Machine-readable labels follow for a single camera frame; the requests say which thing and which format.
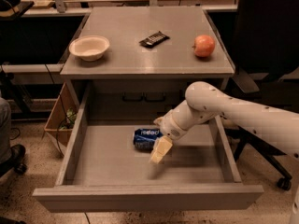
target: bowl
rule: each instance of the bowl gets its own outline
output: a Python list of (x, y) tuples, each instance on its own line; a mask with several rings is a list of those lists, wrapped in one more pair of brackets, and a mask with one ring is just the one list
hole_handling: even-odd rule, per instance
[(84, 61), (92, 62), (100, 59), (109, 46), (109, 40), (103, 36), (86, 35), (74, 40), (69, 51)]

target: red apple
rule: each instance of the red apple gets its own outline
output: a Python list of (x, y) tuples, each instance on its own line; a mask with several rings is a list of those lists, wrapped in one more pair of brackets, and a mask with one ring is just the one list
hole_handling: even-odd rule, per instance
[(215, 41), (210, 35), (199, 35), (194, 40), (193, 51), (195, 56), (208, 57), (215, 48)]

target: chair caster wheel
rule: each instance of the chair caster wheel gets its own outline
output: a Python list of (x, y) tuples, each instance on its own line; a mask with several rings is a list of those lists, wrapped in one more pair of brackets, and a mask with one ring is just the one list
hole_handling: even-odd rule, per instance
[(19, 163), (14, 168), (15, 172), (19, 175), (23, 175), (27, 171), (27, 166), (24, 163)]
[(290, 190), (292, 186), (292, 182), (290, 179), (287, 178), (280, 178), (278, 181), (278, 187), (283, 190)]

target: robotic hand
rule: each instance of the robotic hand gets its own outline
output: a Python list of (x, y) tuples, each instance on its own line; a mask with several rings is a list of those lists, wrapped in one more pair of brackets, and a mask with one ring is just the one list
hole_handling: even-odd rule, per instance
[[(193, 125), (217, 115), (299, 160), (299, 114), (230, 97), (205, 82), (190, 85), (185, 97), (175, 109), (154, 121), (164, 136), (156, 140), (151, 162), (159, 163), (170, 150), (172, 141), (185, 135)], [(298, 206), (299, 190), (290, 223), (299, 223)]]

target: floor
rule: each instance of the floor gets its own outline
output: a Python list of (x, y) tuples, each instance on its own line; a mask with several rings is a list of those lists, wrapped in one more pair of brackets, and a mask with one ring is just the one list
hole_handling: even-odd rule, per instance
[[(27, 153), (24, 175), (10, 171), (0, 178), (0, 217), (23, 220), (27, 224), (92, 224), (104, 223), (198, 223), (198, 224), (251, 224), (289, 223), (292, 201), (299, 182), (299, 163), (287, 156), (278, 157), (293, 175), (292, 189), (276, 187), (280, 175), (251, 147), (247, 146), (237, 163), (245, 184), (261, 184), (264, 194), (246, 210), (183, 211), (183, 212), (129, 212), (129, 213), (67, 213), (53, 214), (33, 197), (36, 188), (53, 187), (62, 158), (58, 149), (44, 134), (44, 121), (15, 121), (20, 136), (11, 145), (24, 144)], [(11, 138), (17, 135), (13, 129)]]

